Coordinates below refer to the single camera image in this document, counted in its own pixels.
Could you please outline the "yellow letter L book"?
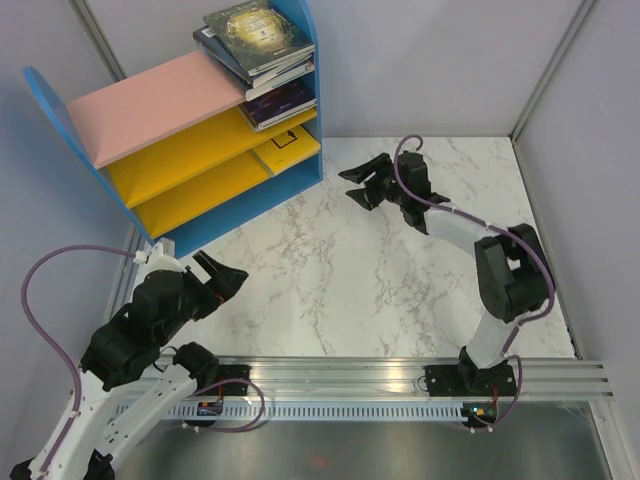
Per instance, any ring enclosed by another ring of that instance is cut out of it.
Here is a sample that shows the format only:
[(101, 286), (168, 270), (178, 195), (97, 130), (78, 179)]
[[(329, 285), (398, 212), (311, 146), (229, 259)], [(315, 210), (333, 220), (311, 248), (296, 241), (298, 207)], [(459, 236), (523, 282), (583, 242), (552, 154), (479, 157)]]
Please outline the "yellow letter L book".
[(302, 126), (296, 126), (261, 143), (254, 150), (275, 176), (320, 151), (320, 143)]

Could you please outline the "dark purple book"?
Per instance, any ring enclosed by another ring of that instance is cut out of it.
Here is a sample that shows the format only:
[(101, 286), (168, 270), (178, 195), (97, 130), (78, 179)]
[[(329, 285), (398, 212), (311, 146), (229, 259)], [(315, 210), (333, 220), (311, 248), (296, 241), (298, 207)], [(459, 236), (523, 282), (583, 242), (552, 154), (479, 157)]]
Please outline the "dark purple book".
[(263, 101), (253, 101), (253, 102), (244, 102), (241, 105), (244, 105), (251, 117), (257, 122), (262, 122), (264, 120), (268, 120), (273, 118), (274, 116), (288, 112), (292, 109), (297, 109), (300, 107), (308, 107), (308, 106), (316, 106), (317, 99), (312, 100), (293, 100), (293, 101), (285, 101), (278, 102), (275, 100), (263, 100)]

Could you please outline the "black Moon and Sixpence book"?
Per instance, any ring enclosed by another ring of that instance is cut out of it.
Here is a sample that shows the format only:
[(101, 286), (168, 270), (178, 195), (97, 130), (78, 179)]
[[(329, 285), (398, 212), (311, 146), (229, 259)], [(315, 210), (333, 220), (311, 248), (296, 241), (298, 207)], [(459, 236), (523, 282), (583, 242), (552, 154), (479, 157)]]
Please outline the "black Moon and Sixpence book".
[(262, 122), (257, 122), (256, 120), (254, 120), (251, 115), (249, 114), (248, 109), (244, 106), (241, 105), (238, 107), (239, 111), (242, 113), (246, 123), (249, 125), (249, 127), (254, 131), (254, 132), (261, 132), (266, 130), (267, 128), (270, 128), (274, 125), (280, 124), (286, 120), (289, 120), (301, 113), (310, 111), (310, 110), (314, 110), (315, 106), (308, 106), (308, 107), (300, 107), (297, 109), (292, 109), (288, 112), (285, 113), (281, 113), (278, 114), (276, 116), (274, 116), (271, 119), (268, 120), (264, 120)]

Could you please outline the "teal ocean cover book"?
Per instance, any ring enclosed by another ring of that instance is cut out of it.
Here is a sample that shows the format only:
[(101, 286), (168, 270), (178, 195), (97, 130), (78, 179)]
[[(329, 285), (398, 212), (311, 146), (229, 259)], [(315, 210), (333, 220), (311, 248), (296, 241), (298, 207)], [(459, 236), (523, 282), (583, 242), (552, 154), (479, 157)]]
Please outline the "teal ocean cover book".
[(275, 100), (278, 102), (293, 100), (312, 100), (315, 99), (315, 93), (306, 83), (307, 74), (293, 80), (282, 83), (274, 88), (258, 89), (257, 93), (247, 93), (246, 100), (248, 102)]

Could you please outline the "green Alice Wonderland book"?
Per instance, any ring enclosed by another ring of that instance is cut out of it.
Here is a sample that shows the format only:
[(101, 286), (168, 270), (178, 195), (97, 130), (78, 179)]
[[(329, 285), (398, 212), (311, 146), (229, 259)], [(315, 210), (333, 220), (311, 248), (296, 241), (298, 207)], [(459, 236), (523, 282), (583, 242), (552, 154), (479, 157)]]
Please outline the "green Alice Wonderland book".
[(247, 1), (203, 20), (251, 77), (315, 50), (310, 36), (268, 1)]

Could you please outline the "light blue fish book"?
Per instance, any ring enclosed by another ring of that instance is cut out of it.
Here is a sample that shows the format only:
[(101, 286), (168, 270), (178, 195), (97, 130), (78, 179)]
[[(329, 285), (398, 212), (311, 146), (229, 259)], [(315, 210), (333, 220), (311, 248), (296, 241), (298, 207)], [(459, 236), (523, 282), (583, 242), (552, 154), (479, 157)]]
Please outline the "light blue fish book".
[(254, 150), (249, 150), (249, 153), (251, 153), (253, 157), (256, 159), (256, 161), (262, 166), (265, 172), (269, 175), (269, 178), (273, 178), (275, 176), (274, 172), (267, 165), (267, 163), (264, 160), (262, 160), (261, 157)]

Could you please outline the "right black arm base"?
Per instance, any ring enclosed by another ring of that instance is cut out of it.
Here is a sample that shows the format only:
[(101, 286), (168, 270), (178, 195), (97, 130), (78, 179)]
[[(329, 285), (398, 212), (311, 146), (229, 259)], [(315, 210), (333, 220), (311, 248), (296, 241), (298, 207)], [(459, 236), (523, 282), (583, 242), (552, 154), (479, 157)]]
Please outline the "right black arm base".
[(428, 364), (424, 367), (427, 392), (432, 397), (514, 396), (516, 378), (506, 360), (480, 369), (463, 347), (456, 364)]

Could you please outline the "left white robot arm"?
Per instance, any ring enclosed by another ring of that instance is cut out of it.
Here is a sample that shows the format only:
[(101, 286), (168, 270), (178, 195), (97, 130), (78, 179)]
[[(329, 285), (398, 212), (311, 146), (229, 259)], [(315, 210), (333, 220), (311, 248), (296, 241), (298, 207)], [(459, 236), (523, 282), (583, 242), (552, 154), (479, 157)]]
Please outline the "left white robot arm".
[(247, 368), (238, 368), (233, 378), (215, 355), (191, 342), (175, 349), (152, 387), (123, 414), (115, 413), (131, 384), (159, 360), (179, 330), (215, 312), (249, 276), (198, 251), (193, 258), (209, 276), (201, 281), (160, 244), (131, 258), (146, 266), (147, 274), (131, 301), (93, 333), (80, 362), (74, 363), (40, 325), (34, 327), (69, 368), (72, 397), (46, 446), (15, 465), (11, 478), (113, 479), (131, 451), (184, 399), (222, 396), (231, 384), (239, 385), (241, 394), (252, 387)]

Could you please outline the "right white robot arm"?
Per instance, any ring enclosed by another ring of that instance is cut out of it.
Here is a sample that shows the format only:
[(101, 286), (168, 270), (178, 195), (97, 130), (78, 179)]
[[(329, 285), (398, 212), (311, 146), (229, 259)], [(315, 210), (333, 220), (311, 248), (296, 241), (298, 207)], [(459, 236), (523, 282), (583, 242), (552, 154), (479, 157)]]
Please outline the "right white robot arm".
[(433, 190), (428, 166), (416, 152), (397, 157), (382, 153), (338, 175), (354, 183), (346, 194), (365, 210), (392, 203), (410, 227), (474, 260), (483, 311), (475, 334), (460, 351), (455, 379), (468, 393), (482, 392), (506, 371), (504, 353), (520, 321), (553, 298), (554, 280), (535, 229), (526, 223), (496, 227), (463, 213)]

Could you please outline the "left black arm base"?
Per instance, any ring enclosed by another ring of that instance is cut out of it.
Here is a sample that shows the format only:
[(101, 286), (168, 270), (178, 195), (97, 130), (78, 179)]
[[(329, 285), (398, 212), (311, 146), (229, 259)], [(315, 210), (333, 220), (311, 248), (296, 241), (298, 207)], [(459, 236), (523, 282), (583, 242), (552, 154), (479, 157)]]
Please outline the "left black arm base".
[(196, 385), (195, 396), (215, 395), (243, 396), (247, 393), (247, 381), (251, 379), (248, 364), (228, 364), (205, 347), (191, 342), (177, 348), (171, 360), (172, 366), (185, 370)]

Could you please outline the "blue pink yellow bookshelf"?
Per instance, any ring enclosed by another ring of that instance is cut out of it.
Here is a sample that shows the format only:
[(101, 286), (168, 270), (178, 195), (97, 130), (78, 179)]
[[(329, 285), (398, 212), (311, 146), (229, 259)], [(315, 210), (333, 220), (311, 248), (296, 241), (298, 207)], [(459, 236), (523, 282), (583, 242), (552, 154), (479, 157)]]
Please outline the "blue pink yellow bookshelf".
[[(202, 50), (70, 102), (36, 68), (23, 70), (57, 134), (140, 235), (173, 240), (179, 255), (322, 180), (320, 75), (306, 74), (315, 109), (254, 132), (238, 109), (243, 93)], [(249, 150), (299, 125), (320, 151), (269, 178)]]

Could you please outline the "aluminium mounting rail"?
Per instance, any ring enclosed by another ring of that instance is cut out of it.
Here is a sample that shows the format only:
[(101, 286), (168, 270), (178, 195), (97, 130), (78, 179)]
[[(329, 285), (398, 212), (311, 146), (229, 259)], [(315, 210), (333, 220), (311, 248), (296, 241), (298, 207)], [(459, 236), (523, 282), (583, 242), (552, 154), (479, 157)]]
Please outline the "aluminium mounting rail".
[[(223, 365), (246, 365), (266, 396), (287, 400), (413, 400), (426, 392), (419, 381), (434, 367), (456, 369), (455, 358), (233, 357)], [(609, 401), (613, 389), (598, 361), (522, 361), (524, 401)]]

